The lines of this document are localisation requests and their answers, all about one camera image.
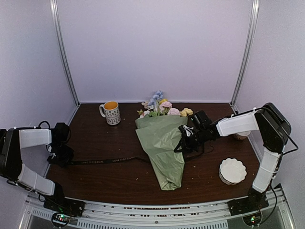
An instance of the bouquet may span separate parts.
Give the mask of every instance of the bouquet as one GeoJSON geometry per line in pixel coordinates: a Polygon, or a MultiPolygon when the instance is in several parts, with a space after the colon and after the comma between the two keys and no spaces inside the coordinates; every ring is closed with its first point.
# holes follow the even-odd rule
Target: bouquet
{"type": "Polygon", "coordinates": [[[181,187],[184,169],[182,153],[174,149],[181,139],[178,127],[187,124],[191,109],[179,111],[163,99],[162,91],[157,91],[150,101],[143,102],[144,111],[138,111],[136,119],[137,136],[141,146],[152,163],[162,190],[175,190],[181,187]]]}

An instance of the wooden tabletop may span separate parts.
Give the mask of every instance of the wooden tabletop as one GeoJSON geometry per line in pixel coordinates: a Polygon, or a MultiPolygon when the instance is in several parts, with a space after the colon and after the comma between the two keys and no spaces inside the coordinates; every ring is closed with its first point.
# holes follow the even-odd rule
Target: wooden tabletop
{"type": "MultiPolygon", "coordinates": [[[[232,114],[229,104],[174,104],[183,109],[204,110],[212,120],[232,114]]],[[[71,123],[68,143],[74,160],[95,160],[140,156],[143,151],[135,129],[141,104],[120,104],[122,121],[109,126],[99,112],[99,104],[82,104],[71,123]]],[[[229,137],[205,144],[201,158],[185,164],[182,187],[162,191],[150,164],[129,161],[118,164],[67,166],[52,165],[47,178],[60,183],[67,197],[117,204],[164,205],[203,203],[247,195],[259,168],[248,141],[229,137]],[[224,184],[218,175],[222,160],[231,157],[246,166],[245,180],[235,186],[224,184]]]]}

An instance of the scalloped bowl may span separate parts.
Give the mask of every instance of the scalloped bowl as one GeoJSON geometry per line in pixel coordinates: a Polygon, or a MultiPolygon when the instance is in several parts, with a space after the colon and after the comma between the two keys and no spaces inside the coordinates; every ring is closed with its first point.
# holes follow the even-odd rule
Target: scalloped bowl
{"type": "Polygon", "coordinates": [[[227,158],[219,166],[219,177],[227,185],[237,185],[246,175],[246,167],[235,158],[227,158]]]}

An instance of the patterned mug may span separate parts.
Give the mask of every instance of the patterned mug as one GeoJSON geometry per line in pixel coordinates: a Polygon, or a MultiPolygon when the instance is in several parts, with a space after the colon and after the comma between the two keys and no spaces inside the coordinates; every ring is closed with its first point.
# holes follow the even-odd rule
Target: patterned mug
{"type": "Polygon", "coordinates": [[[102,117],[106,118],[109,125],[117,125],[121,121],[119,104],[115,101],[101,104],[100,113],[102,117]]]}

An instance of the green wrapping paper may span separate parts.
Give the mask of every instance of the green wrapping paper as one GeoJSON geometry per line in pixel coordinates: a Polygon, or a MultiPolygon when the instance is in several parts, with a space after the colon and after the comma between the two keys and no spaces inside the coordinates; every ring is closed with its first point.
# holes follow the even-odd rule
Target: green wrapping paper
{"type": "Polygon", "coordinates": [[[178,129],[187,124],[187,117],[164,115],[137,119],[136,133],[143,150],[149,156],[161,190],[181,187],[184,169],[182,153],[173,150],[181,139],[178,129]]]}

